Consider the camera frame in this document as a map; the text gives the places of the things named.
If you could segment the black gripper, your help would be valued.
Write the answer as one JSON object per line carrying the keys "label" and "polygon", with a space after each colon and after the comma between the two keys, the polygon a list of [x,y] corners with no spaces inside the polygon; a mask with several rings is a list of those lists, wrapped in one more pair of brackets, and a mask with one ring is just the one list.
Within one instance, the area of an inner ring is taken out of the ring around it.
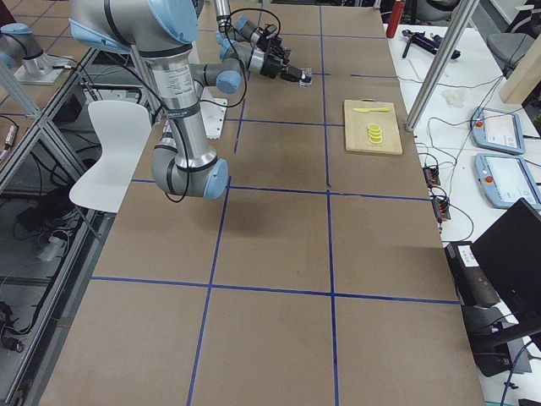
{"label": "black gripper", "polygon": [[277,57],[282,63],[289,63],[291,49],[282,45],[276,25],[266,25],[260,33],[258,48],[263,52]]}
{"label": "black gripper", "polygon": [[287,57],[266,53],[261,67],[261,74],[271,79],[279,76],[282,80],[298,84],[307,84],[307,79],[312,78],[311,68],[297,68],[293,65],[288,65],[289,59]]}

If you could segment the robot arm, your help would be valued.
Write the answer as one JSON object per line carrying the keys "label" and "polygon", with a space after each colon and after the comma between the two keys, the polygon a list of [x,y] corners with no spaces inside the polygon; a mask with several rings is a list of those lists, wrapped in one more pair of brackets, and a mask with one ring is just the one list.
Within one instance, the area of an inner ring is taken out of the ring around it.
{"label": "robot arm", "polygon": [[[213,4],[220,38],[228,41],[246,42],[265,55],[276,58],[281,65],[289,64],[291,50],[282,45],[281,21],[277,15],[270,10],[257,8],[241,8],[231,11],[228,1],[213,1]],[[260,27],[243,15],[234,18],[235,14],[243,11],[259,11],[261,14],[269,14],[276,22]]]}
{"label": "robot arm", "polygon": [[227,187],[227,162],[207,142],[201,105],[206,87],[233,94],[248,72],[310,85],[310,69],[291,65],[281,26],[232,20],[227,1],[215,3],[219,63],[191,63],[198,35],[192,1],[73,1],[70,28],[77,41],[104,52],[135,50],[150,69],[171,135],[154,148],[152,175],[160,189],[180,197],[219,198]]}

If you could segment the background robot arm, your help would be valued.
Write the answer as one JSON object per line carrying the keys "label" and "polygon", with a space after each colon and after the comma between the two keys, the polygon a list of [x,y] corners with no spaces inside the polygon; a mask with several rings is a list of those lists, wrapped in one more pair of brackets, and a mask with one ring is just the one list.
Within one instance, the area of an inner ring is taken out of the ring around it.
{"label": "background robot arm", "polygon": [[52,85],[72,66],[66,57],[47,54],[28,25],[11,23],[1,27],[1,61],[22,84]]}

